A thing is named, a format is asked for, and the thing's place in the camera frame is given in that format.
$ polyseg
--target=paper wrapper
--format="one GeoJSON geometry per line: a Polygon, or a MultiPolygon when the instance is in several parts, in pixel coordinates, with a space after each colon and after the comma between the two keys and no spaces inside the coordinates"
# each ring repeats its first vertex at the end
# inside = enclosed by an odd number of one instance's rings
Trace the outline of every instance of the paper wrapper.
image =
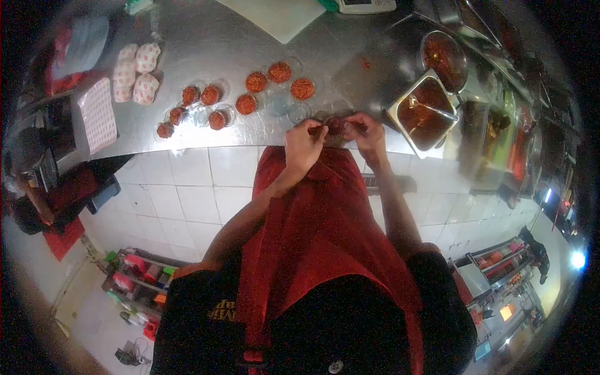
{"type": "Polygon", "coordinates": [[[136,52],[136,70],[140,73],[148,73],[156,68],[156,63],[160,54],[160,48],[157,43],[146,43],[136,52]]]}
{"type": "Polygon", "coordinates": [[[116,140],[115,113],[110,100],[110,80],[102,78],[79,101],[85,135],[88,138],[89,154],[116,140]]]}
{"type": "Polygon", "coordinates": [[[131,93],[133,92],[133,85],[129,87],[113,87],[113,92],[115,93],[115,102],[123,103],[131,99],[131,93]]]}
{"type": "Polygon", "coordinates": [[[131,87],[136,82],[136,62],[132,59],[123,59],[116,62],[113,72],[115,87],[131,87]]]}
{"type": "Polygon", "coordinates": [[[117,58],[117,60],[125,60],[125,59],[134,60],[136,58],[136,52],[137,52],[137,44],[135,44],[135,43],[128,44],[119,52],[119,57],[117,58]]]}
{"type": "Polygon", "coordinates": [[[156,78],[148,73],[142,74],[133,86],[133,101],[143,106],[152,104],[158,86],[159,82],[156,78]]]}

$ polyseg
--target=spoon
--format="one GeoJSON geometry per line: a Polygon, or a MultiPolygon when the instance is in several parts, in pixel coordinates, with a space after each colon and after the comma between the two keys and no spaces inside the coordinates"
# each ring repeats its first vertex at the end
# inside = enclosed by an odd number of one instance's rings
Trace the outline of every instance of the spoon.
{"type": "Polygon", "coordinates": [[[432,110],[432,111],[436,112],[437,114],[444,116],[447,119],[450,119],[452,121],[458,121],[458,117],[454,116],[453,114],[444,112],[444,111],[436,109],[434,107],[430,107],[427,104],[423,104],[417,100],[417,98],[414,94],[410,94],[409,95],[409,108],[414,108],[416,106],[424,106],[428,110],[432,110]]]}

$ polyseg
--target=white cutting board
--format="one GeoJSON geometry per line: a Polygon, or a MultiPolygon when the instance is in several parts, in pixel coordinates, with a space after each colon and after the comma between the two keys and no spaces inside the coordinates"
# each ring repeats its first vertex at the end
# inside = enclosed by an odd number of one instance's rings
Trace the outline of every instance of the white cutting board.
{"type": "Polygon", "coordinates": [[[325,8],[317,0],[217,0],[286,44],[325,8]]]}

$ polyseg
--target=red mat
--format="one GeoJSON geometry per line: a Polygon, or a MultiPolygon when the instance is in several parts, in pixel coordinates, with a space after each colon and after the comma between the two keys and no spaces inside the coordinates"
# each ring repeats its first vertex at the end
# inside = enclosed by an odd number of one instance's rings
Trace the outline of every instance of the red mat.
{"type": "Polygon", "coordinates": [[[52,254],[54,254],[54,257],[60,262],[71,247],[73,247],[75,242],[85,234],[85,228],[83,228],[83,224],[79,218],[76,218],[72,223],[65,226],[65,233],[63,235],[55,235],[46,232],[43,234],[52,254]]]}

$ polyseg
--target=digital scale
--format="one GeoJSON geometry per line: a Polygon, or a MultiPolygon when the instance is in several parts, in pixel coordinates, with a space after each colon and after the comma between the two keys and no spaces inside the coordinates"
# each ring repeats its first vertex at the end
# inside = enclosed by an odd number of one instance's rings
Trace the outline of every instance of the digital scale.
{"type": "Polygon", "coordinates": [[[395,0],[335,0],[347,14],[383,13],[396,9],[395,0]]]}

